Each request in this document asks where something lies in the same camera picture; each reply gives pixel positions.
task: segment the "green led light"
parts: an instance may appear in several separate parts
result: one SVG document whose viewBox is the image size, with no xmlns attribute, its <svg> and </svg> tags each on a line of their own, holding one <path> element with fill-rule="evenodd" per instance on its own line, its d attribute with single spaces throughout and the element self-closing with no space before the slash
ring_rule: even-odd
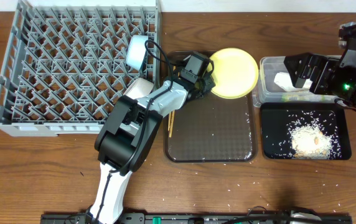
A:
<svg viewBox="0 0 356 224">
<path fill-rule="evenodd" d="M 344 89 L 345 89 L 345 90 L 349 90 L 349 89 L 350 89 L 350 87 L 351 87 L 350 85 L 348 85 L 348 84 L 344 84 Z"/>
</svg>

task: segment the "black robot arm segment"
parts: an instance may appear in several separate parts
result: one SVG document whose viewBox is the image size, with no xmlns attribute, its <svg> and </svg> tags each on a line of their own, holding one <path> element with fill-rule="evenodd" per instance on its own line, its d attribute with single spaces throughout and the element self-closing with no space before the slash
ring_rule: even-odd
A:
<svg viewBox="0 0 356 224">
<path fill-rule="evenodd" d="M 339 37 L 339 45 L 345 48 L 340 59 L 304 53 L 286 57 L 284 64 L 294 87 L 302 88 L 310 79 L 310 92 L 335 95 L 356 107 L 356 23 L 342 25 Z"/>
<path fill-rule="evenodd" d="M 167 80 L 160 89 L 143 98 L 134 100 L 122 96 L 95 141 L 98 160 L 111 165 L 122 176 L 129 171 L 137 171 L 149 153 L 163 117 L 182 107 L 185 102 L 200 98 L 215 86 L 212 70 L 207 72 L 209 63 L 213 67 L 208 57 L 194 52 L 179 62 L 180 66 L 173 72 L 174 84 L 169 91 L 166 90 L 171 81 Z M 147 124 L 141 137 L 144 120 Z"/>
</svg>

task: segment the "wooden table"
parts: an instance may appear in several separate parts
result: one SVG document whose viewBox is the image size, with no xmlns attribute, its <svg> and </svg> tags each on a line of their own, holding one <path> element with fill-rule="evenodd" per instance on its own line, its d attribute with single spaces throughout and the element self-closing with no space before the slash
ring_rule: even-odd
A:
<svg viewBox="0 0 356 224">
<path fill-rule="evenodd" d="M 256 61 L 307 51 L 341 54 L 337 28 L 347 19 L 356 21 L 356 14 L 162 16 L 160 36 L 166 52 L 238 47 Z M 0 69 L 12 17 L 11 12 L 0 12 Z M 147 161 L 129 182 L 124 206 L 153 213 L 245 213 L 255 205 L 268 210 L 300 206 L 349 213 L 356 223 L 356 114 L 346 115 L 349 161 L 266 160 L 259 142 L 252 163 L 176 164 L 164 155 L 159 131 Z M 258 110 L 256 117 L 261 139 Z M 12 138 L 0 131 L 0 223 L 38 223 L 43 213 L 75 213 L 91 205 L 100 176 L 95 138 Z"/>
</svg>

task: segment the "gray plastic dish rack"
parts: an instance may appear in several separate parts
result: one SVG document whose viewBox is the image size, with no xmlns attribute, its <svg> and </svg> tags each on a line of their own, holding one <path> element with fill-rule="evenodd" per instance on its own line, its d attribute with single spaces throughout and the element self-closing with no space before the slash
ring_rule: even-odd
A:
<svg viewBox="0 0 356 224">
<path fill-rule="evenodd" d="M 138 77 L 159 62 L 125 64 L 132 35 L 159 42 L 159 7 L 31 7 L 19 1 L 0 74 L 0 129 L 11 136 L 99 133 Z M 159 55 L 157 48 L 151 51 Z"/>
</svg>

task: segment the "black tray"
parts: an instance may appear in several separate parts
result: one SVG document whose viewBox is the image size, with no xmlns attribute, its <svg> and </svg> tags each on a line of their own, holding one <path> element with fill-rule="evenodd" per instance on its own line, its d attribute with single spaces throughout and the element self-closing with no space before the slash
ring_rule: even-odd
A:
<svg viewBox="0 0 356 224">
<path fill-rule="evenodd" d="M 313 117 L 319 118 L 321 125 L 324 127 L 322 130 L 324 134 L 334 134 L 337 136 L 334 137 L 337 143 L 333 144 L 332 153 L 328 159 L 350 159 L 352 153 L 344 110 L 330 103 L 262 104 L 261 137 L 264 155 L 267 158 L 293 159 L 289 154 L 294 155 L 296 151 L 291 148 L 288 125 L 300 117 L 303 118 L 301 119 L 303 123 L 310 123 L 312 120 L 311 116 L 304 114 L 310 111 L 315 111 Z"/>
<path fill-rule="evenodd" d="M 172 52 L 171 61 L 191 52 Z M 212 51 L 200 51 L 211 56 Z M 166 65 L 161 75 L 166 77 Z M 172 137 L 164 119 L 164 152 L 173 162 L 246 162 L 257 153 L 251 93 L 227 100 L 208 93 L 176 110 Z"/>
</svg>

